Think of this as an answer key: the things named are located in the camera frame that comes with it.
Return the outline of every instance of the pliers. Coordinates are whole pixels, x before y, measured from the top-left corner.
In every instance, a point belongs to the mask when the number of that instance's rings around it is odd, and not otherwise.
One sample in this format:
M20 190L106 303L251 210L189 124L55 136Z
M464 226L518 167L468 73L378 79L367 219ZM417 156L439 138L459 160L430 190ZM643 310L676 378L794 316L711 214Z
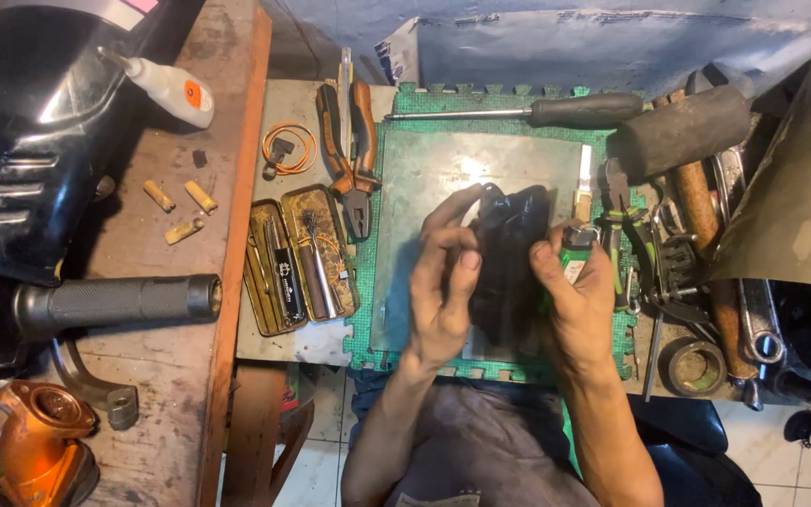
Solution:
M629 307L626 284L622 281L619 263L621 255L622 232L631 240L632 251L637 255L640 265L638 280L642 288L655 283L656 252L652 242L652 231L649 224L644 224L648 210L631 203L631 189L628 177L621 170L618 159L609 159L605 163L605 182L608 192L603 193L603 214L599 218L603 228L603 248L612 261L612 276L615 288L615 311Z
M371 96L367 84L356 79L352 84L352 122L358 135L359 151L355 166L350 167L340 142L340 107L337 92L331 85L318 87L315 105L321 124L321 146L334 181L331 191L344 203L346 221L352 237L363 239L371 233L371 202L368 199L380 188L374 177L374 159L377 154L377 133L371 117Z

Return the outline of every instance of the white glue bottle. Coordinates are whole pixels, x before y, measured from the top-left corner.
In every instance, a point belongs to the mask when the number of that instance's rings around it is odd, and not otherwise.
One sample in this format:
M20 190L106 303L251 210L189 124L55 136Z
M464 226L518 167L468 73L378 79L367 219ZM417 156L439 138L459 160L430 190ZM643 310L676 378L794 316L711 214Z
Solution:
M212 123L212 89L189 72L144 58L125 58L101 46L98 51L121 65L131 81L146 90L156 104L172 115L199 128L208 128Z

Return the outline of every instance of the gray cloth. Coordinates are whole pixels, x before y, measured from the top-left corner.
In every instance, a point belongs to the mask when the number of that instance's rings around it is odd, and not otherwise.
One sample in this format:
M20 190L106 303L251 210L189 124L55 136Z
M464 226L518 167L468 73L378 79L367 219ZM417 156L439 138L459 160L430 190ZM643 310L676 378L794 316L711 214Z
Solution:
M557 397L534 390L435 385L386 505L598 506L569 463L560 412Z

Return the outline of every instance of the forearm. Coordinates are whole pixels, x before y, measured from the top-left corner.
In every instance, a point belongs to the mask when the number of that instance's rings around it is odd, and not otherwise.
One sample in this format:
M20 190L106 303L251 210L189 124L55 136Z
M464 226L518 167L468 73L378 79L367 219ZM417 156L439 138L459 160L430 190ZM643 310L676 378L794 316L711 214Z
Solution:
M611 361L563 372L565 398L584 482L603 507L661 507L662 486Z
M346 458L340 482L344 506L381 505L387 500L408 467L418 412L435 375L422 370L411 354L403 354Z

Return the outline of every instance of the orange label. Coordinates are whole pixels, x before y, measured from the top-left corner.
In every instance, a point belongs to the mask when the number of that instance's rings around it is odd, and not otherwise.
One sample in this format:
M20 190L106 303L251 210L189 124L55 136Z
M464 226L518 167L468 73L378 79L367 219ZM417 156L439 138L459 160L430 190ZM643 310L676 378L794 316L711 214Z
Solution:
M190 106L193 108L199 109L202 107L202 87L199 86L195 81L191 81L190 79L186 80L186 83L183 84L184 93L186 94L186 102L189 102Z

